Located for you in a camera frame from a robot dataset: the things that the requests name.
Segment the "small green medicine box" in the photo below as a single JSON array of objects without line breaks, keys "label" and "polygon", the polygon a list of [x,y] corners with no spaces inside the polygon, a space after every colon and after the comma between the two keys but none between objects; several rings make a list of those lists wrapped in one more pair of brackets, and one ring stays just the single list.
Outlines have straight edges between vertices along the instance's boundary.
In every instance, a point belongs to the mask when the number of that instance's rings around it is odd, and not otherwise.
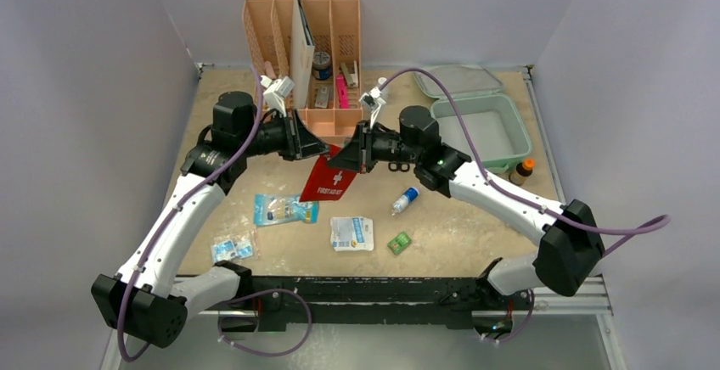
[{"label": "small green medicine box", "polygon": [[400,255],[411,243],[410,236],[406,232],[400,232],[388,242],[387,247],[393,255]]}]

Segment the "red zipper pouch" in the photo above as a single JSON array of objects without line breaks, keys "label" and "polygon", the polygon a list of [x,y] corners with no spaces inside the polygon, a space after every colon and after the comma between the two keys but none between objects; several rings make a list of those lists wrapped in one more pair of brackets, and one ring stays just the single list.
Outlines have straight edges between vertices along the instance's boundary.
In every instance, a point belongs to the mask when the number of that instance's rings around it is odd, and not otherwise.
[{"label": "red zipper pouch", "polygon": [[357,173],[330,167],[329,159],[324,154],[316,160],[301,191],[301,202],[336,201],[351,186]]}]

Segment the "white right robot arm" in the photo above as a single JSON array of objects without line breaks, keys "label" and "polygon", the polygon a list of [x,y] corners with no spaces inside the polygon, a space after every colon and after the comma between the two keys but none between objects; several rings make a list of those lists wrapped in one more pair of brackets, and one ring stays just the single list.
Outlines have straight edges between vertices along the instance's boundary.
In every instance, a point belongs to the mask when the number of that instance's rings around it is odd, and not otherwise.
[{"label": "white right robot arm", "polygon": [[403,109],[399,121],[399,131],[358,122],[329,166],[358,173],[372,171],[378,162],[412,166],[428,190],[474,205],[531,240],[536,253],[499,258],[481,274],[476,295],[484,306],[496,308],[511,294],[537,287],[563,296],[576,294],[605,253],[587,205],[578,200],[563,205],[495,177],[444,143],[425,107]]}]

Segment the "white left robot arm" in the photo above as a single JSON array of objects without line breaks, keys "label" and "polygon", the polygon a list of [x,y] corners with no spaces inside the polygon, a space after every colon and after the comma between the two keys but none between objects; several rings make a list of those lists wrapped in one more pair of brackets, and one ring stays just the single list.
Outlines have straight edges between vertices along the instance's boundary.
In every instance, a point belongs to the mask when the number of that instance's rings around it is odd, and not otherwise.
[{"label": "white left robot arm", "polygon": [[157,221],[135,253],[112,276],[98,275],[91,294],[114,328],[122,357],[125,337],[166,348],[191,317],[226,303],[241,310],[255,298],[252,272],[230,259],[216,262],[186,283],[176,276],[200,229],[245,172],[250,157],[278,154],[283,160],[313,158],[329,145],[313,134],[295,109],[263,112],[247,92],[225,92],[187,153],[181,173]]}]

